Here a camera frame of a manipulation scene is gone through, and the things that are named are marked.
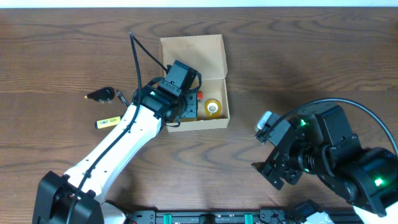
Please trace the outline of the red stapler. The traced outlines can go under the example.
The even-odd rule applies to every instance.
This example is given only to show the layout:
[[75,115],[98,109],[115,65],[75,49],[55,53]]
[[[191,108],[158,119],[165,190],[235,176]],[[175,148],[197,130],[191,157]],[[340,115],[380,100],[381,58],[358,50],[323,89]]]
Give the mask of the red stapler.
[[203,93],[201,91],[197,92],[197,100],[201,101],[203,99]]

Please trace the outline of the yellow tape roll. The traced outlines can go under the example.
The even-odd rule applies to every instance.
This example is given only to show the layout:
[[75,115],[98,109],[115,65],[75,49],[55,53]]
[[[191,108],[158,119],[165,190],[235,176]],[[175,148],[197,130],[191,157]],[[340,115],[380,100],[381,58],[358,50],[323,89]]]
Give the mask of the yellow tape roll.
[[217,118],[221,114],[221,103],[218,100],[211,99],[205,103],[205,114],[209,118]]

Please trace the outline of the cardboard box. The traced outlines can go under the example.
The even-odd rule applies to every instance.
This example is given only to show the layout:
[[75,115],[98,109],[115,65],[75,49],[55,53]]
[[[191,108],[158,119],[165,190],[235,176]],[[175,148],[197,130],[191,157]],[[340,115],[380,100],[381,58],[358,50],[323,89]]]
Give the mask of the cardboard box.
[[[203,99],[198,102],[197,117],[180,118],[179,127],[167,127],[170,133],[227,128],[230,121],[226,76],[228,66],[223,36],[195,35],[185,37],[163,37],[160,39],[160,58],[164,65],[178,60],[201,73],[201,86],[198,91]],[[205,103],[215,99],[221,103],[221,114],[209,118],[205,114]]]

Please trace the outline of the black ballpoint pen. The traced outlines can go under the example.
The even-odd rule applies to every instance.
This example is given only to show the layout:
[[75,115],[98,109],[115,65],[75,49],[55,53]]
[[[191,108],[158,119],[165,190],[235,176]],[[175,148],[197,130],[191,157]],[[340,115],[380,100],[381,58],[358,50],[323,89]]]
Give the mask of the black ballpoint pen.
[[116,95],[124,105],[126,105],[127,107],[130,105],[127,99],[119,90],[116,90]]

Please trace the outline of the yellow highlighter dark cap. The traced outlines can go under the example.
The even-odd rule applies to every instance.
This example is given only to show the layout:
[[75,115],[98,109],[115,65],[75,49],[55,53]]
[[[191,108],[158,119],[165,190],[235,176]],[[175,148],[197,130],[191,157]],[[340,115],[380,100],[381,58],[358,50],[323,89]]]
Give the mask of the yellow highlighter dark cap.
[[111,126],[116,126],[120,123],[122,116],[115,116],[112,118],[102,119],[95,122],[96,129],[108,128]]

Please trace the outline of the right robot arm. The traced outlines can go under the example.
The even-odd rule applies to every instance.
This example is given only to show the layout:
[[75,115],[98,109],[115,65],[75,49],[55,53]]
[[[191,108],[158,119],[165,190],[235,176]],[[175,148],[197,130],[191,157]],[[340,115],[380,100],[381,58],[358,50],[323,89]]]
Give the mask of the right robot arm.
[[362,147],[340,105],[314,103],[289,119],[267,111],[255,130],[255,138],[274,149],[252,166],[277,190],[297,184],[302,174],[315,175],[363,223],[397,223],[397,156]]

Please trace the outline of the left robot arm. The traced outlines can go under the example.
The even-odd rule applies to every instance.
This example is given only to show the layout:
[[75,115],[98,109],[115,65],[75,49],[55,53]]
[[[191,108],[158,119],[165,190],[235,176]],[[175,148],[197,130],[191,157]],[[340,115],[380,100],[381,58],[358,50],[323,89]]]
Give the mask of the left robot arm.
[[121,171],[166,123],[179,119],[199,90],[201,73],[178,60],[164,77],[139,85],[116,127],[82,161],[62,176],[50,171],[39,182],[33,224],[126,223],[127,214],[106,201]]

